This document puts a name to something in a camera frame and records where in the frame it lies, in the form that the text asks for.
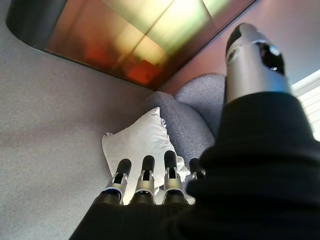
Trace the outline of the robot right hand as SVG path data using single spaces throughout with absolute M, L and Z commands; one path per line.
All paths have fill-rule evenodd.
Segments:
M 225 99 L 215 144 L 198 178 L 162 205 L 117 205 L 103 191 L 73 240 L 317 240 L 320 143 L 291 93 L 280 51 L 249 23 L 225 52 Z

